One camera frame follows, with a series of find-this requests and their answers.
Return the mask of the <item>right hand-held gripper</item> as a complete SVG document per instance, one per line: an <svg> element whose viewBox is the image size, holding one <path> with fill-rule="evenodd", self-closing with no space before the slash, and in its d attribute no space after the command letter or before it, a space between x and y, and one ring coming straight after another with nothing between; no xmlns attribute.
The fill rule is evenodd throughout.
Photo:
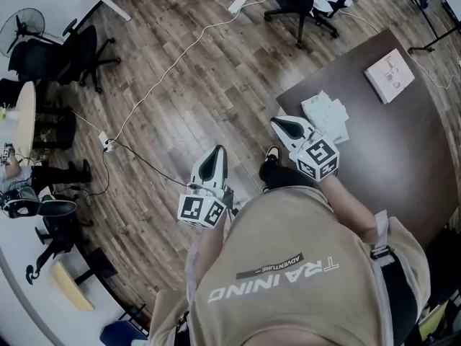
<svg viewBox="0 0 461 346"><path fill-rule="evenodd" d="M320 182L339 168L339 151L334 143L303 117L279 115L270 120L281 143L290 151L297 170Z"/></svg>

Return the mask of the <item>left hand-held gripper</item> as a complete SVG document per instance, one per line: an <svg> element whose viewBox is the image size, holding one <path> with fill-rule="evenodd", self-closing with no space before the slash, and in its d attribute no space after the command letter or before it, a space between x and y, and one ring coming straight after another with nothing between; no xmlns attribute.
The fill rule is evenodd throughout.
<svg viewBox="0 0 461 346"><path fill-rule="evenodd" d="M214 229L233 207L233 190L224 185L227 177L227 151L217 145L194 164L191 183L179 198L177 218L190 226Z"/></svg>

